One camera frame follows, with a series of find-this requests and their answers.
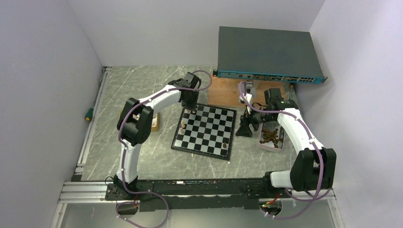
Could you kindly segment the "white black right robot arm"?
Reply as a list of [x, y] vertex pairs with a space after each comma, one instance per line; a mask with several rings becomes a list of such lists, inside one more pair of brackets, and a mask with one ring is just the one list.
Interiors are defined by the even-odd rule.
[[289, 137], [297, 157], [290, 170], [271, 171], [262, 183], [262, 192], [274, 197], [280, 188], [295, 191], [327, 190], [333, 187], [336, 152], [326, 148], [313, 135], [304, 122], [294, 100], [285, 100], [279, 88], [265, 91], [266, 105], [263, 109], [252, 106], [252, 95], [247, 93], [244, 82], [239, 84], [240, 102], [246, 112], [241, 117], [239, 131], [246, 137], [252, 134], [250, 126], [277, 122]]

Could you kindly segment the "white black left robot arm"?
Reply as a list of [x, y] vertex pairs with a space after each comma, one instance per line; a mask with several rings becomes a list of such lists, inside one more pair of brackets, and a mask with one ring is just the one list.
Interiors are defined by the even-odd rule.
[[202, 90], [201, 84], [199, 77], [188, 72], [184, 78], [169, 82], [148, 97], [139, 100], [129, 98], [126, 101], [117, 123], [121, 158], [114, 176], [114, 185], [122, 198], [129, 200], [138, 192], [138, 159], [141, 147], [151, 133], [154, 115], [175, 103], [194, 111], [199, 91]]

